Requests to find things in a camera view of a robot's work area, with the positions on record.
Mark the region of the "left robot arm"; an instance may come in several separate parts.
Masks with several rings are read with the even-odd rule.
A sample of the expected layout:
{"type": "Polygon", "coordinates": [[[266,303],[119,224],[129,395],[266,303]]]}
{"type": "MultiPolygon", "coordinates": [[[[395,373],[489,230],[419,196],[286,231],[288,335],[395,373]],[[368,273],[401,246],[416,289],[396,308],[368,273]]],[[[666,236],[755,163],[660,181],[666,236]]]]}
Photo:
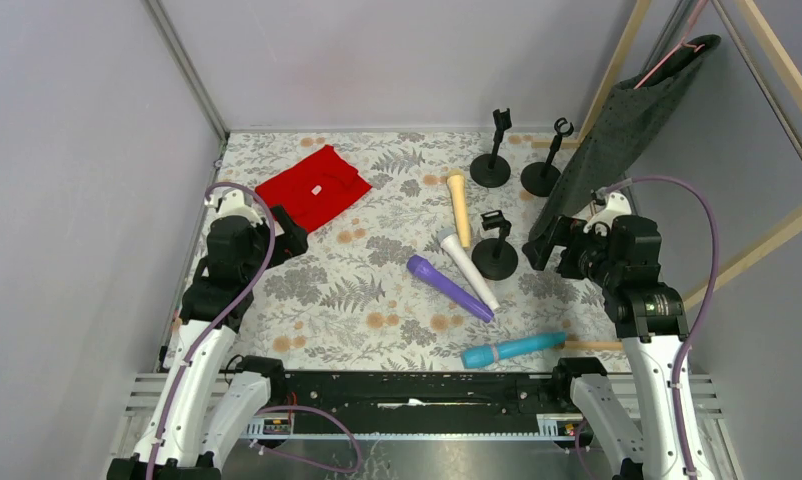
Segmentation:
{"type": "Polygon", "coordinates": [[[250,207],[218,207],[207,253],[182,298],[177,348],[162,394],[132,454],[112,459],[107,478],[219,479],[250,419],[271,400],[282,365],[250,357],[223,399],[210,404],[258,275],[308,248],[306,230],[283,206],[270,211],[280,232],[250,207]]]}

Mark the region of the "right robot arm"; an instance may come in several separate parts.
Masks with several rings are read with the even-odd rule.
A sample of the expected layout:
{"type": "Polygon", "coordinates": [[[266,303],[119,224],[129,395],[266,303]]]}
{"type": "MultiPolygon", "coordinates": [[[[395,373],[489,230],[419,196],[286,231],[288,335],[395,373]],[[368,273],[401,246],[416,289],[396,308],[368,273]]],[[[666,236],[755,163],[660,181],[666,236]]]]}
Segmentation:
{"type": "Polygon", "coordinates": [[[659,279],[661,236],[654,221],[619,215],[599,227],[559,216],[522,251],[546,267],[562,250],[556,273],[598,286],[630,365],[640,420],[612,392],[596,358],[564,358],[552,395],[584,417],[616,479],[712,479],[697,428],[683,346],[690,330],[679,293],[659,279]]]}

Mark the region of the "purple microphone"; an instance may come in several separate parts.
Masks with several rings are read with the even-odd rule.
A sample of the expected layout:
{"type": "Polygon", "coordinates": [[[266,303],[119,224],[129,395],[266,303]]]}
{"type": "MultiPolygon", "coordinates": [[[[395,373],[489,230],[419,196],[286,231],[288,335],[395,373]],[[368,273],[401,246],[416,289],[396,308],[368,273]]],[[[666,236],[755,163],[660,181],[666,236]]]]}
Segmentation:
{"type": "Polygon", "coordinates": [[[494,319],[494,313],[488,306],[438,271],[424,257],[413,255],[407,260],[406,266],[414,277],[439,291],[474,317],[485,323],[494,319]]]}

